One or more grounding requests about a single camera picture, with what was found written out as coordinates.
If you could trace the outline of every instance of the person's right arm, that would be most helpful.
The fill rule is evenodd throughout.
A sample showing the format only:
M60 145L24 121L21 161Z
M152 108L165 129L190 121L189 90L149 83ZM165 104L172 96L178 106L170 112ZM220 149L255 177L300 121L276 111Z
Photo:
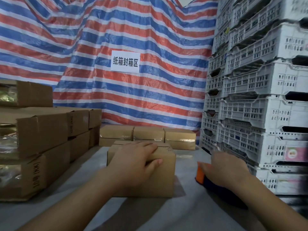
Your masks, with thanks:
M199 163L199 166L213 183L236 194L268 231L308 230L308 220L250 174L243 160L225 152L214 152L212 164Z

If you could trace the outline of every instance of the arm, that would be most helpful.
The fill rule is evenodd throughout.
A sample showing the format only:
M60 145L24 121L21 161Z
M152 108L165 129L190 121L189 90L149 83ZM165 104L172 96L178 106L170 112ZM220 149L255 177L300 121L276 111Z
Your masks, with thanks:
M243 160L224 152L215 152L212 164L200 163L199 166L213 183L236 194L268 231L307 230L308 220L251 175Z
M20 231L84 230L102 206L119 190L146 181L162 164L156 159L146 165L146 159L157 148L150 142L123 145L108 167L102 168L85 185L38 215Z

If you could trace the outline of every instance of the hand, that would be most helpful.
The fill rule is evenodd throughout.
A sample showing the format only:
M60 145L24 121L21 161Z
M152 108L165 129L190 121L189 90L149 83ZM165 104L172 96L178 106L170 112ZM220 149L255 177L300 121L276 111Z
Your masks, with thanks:
M252 176L243 160L226 152L214 152L212 164L199 162L198 165L210 181L231 191Z
M118 149L107 168L113 178L119 179L121 187L140 185L163 163L162 159L155 159L146 165L147 158L156 149L157 145L151 142L125 144Z

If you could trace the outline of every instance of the white table surface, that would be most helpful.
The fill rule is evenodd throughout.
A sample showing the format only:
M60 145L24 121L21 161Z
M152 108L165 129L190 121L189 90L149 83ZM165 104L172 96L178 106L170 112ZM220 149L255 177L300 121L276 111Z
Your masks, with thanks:
M108 147L94 147L54 184L24 203L0 203L0 230L11 231L43 212L106 166ZM235 208L195 182L197 161L211 157L199 147L175 150L175 195L163 198L112 198L96 214L86 231L99 230L265 230L247 210Z

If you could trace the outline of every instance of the forearm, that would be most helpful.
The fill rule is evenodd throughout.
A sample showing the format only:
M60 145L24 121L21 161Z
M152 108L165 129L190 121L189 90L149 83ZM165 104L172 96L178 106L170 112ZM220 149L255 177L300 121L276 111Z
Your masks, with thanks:
M102 206L119 189L104 168L85 185L20 228L24 230L84 230Z
M232 190L268 231L307 230L308 221L276 197L255 176L247 176Z

